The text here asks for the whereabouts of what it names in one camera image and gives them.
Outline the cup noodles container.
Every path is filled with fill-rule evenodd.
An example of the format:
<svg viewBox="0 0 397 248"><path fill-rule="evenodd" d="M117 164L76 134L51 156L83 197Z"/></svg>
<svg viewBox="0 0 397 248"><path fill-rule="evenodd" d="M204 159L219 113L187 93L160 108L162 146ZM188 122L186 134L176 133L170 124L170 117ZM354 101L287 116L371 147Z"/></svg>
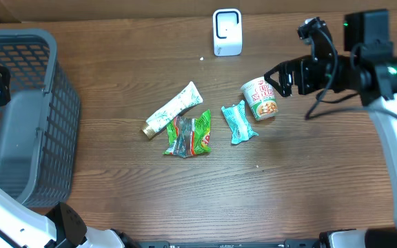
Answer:
<svg viewBox="0 0 397 248"><path fill-rule="evenodd" d="M246 82L241 87L241 92L257 121L271 118L278 113L274 88L263 76Z"/></svg>

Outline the teal white pouch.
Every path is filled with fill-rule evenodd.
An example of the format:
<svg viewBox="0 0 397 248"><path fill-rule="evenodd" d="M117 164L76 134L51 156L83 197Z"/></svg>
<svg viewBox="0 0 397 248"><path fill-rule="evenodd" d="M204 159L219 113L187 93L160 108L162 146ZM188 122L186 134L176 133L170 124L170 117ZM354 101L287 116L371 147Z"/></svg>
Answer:
<svg viewBox="0 0 397 248"><path fill-rule="evenodd" d="M232 132L231 143L237 145L243 141L250 140L258 133L252 129L245 115L245 101L241 100L239 104L231 107L222 107L221 111L227 124Z"/></svg>

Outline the white tube gold cap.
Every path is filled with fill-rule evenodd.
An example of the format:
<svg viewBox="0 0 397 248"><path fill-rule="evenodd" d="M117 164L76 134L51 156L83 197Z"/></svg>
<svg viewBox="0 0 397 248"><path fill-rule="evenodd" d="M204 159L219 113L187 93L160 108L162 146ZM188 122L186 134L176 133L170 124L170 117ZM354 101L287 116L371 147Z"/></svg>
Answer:
<svg viewBox="0 0 397 248"><path fill-rule="evenodd" d="M202 102L202 96L197 90L194 82L190 81L174 98L147 118L141 130L151 139L176 116Z"/></svg>

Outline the green snack packet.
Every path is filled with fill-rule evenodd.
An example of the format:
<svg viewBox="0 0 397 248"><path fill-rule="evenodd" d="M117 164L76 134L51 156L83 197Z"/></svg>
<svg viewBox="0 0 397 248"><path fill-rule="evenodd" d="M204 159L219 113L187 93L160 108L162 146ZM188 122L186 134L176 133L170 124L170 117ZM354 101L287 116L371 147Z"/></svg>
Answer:
<svg viewBox="0 0 397 248"><path fill-rule="evenodd" d="M169 147L164 154L187 158L209 153L211 117L210 110L199 118L176 116L166 127Z"/></svg>

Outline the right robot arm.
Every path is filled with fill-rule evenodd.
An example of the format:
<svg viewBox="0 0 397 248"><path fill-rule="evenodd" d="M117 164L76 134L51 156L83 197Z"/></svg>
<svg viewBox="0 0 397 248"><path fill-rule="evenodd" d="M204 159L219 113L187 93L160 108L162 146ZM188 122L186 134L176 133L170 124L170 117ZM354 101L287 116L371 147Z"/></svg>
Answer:
<svg viewBox="0 0 397 248"><path fill-rule="evenodd" d="M397 56L389 36L386 9L346 14L345 54L339 55L326 23L314 17L298 27L310 46L307 56L279 63L265 80L283 97L296 86L301 95L316 94L318 103L329 91L359 96L358 110L368 113L378 133L389 172L394 226L326 231L315 247L397 247Z"/></svg>

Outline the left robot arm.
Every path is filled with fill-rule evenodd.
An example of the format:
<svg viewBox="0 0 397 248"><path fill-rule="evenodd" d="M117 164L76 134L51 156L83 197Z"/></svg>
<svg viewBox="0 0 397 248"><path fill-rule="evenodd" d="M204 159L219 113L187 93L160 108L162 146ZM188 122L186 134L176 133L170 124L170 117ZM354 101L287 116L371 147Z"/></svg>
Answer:
<svg viewBox="0 0 397 248"><path fill-rule="evenodd" d="M6 107L0 174L25 165L29 178L18 200L0 189L0 239L11 247L138 247L123 232L88 227L65 203L57 203L46 215L23 205L45 162L52 160L59 167L74 164L81 102L69 94L38 90L11 98L9 87L10 71L0 65L0 107Z"/></svg>

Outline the white barcode scanner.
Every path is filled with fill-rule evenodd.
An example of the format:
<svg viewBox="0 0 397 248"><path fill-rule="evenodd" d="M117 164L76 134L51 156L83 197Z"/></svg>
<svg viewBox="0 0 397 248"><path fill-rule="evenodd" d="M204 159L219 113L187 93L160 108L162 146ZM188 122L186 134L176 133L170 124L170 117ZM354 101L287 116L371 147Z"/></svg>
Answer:
<svg viewBox="0 0 397 248"><path fill-rule="evenodd" d="M236 8L218 9L212 16L215 56L238 56L243 48L242 15Z"/></svg>

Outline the grey plastic mesh basket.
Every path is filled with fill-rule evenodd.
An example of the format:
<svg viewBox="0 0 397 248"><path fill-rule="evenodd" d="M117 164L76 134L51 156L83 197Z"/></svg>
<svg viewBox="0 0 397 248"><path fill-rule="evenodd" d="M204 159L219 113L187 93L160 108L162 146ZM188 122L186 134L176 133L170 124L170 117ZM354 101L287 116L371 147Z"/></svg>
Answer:
<svg viewBox="0 0 397 248"><path fill-rule="evenodd" d="M0 30L0 188L26 207L68 199L81 99L45 30Z"/></svg>

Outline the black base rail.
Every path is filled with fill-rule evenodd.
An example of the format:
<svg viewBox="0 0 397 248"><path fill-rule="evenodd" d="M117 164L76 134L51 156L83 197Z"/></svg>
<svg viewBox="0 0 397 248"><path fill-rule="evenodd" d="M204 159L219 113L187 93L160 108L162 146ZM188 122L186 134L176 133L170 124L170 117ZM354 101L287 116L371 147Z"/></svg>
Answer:
<svg viewBox="0 0 397 248"><path fill-rule="evenodd" d="M282 242L168 242L141 241L141 248L314 248L320 247L318 239L287 239Z"/></svg>

